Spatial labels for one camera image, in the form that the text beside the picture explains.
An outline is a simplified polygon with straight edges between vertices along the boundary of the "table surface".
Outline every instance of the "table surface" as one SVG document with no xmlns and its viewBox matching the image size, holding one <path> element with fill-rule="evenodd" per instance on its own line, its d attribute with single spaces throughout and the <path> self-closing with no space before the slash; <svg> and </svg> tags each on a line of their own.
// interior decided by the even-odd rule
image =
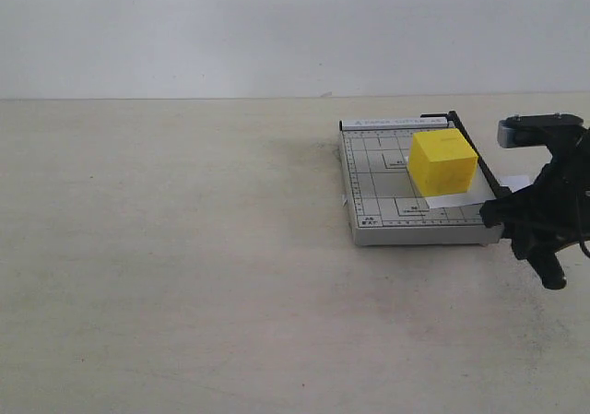
<svg viewBox="0 0 590 414">
<path fill-rule="evenodd" d="M 498 121 L 590 96 L 0 102 L 0 412 L 586 412 L 576 247 L 351 242 L 338 121 L 451 109 L 535 175 Z"/>
</svg>

